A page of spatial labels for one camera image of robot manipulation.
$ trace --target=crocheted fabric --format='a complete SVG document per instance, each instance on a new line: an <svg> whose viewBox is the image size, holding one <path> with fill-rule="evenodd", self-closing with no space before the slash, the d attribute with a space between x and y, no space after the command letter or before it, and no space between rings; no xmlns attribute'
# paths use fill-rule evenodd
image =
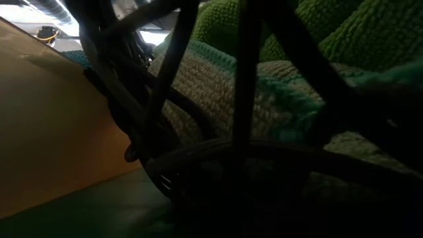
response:
<svg viewBox="0 0 423 238"><path fill-rule="evenodd" d="M423 55L423 1L290 1L323 54L331 61L384 71ZM192 40L231 56L238 43L237 0L213 0L200 8ZM159 54L170 37L155 51ZM276 38L264 27L260 61L286 60Z"/></svg>
<svg viewBox="0 0 423 238"><path fill-rule="evenodd" d="M159 55L151 64L149 71L152 74L158 74L163 57L164 54ZM411 76L410 72L413 70L421 73L423 64L420 62L404 66L381 75L340 64L333 64L333 66L350 85L357 86L368 81L395 82L415 79L415 77L407 76ZM175 89L204 109L218 135L223 138L231 135L235 67L235 58L204 43L191 42L173 83ZM323 104L320 96L298 74L290 62L260 63L258 64L258 88L252 121L252 136L301 143L315 113ZM187 113L171 102L166 103L164 113L185 144L202 140L199 129ZM325 149L404 173L413 173L356 133L346 132L334 137ZM369 195L372 198L377 197L366 188L318 173L313 173L307 194L313 197L323 196L356 202L361 200L360 198L369 199Z"/></svg>

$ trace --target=pipe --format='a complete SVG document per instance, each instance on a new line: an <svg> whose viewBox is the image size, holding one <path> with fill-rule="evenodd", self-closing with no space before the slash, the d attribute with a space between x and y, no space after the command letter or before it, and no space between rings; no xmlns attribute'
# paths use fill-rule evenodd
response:
<svg viewBox="0 0 423 238"><path fill-rule="evenodd" d="M79 36L79 24L60 0L23 0L38 13L47 16L64 33Z"/></svg>

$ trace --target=green floor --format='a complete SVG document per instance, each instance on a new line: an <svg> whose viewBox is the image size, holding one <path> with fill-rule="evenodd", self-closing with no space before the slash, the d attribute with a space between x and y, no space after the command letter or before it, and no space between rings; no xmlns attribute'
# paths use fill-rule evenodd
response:
<svg viewBox="0 0 423 238"><path fill-rule="evenodd" d="M0 237L174 237L169 201L142 171L0 221Z"/></svg>

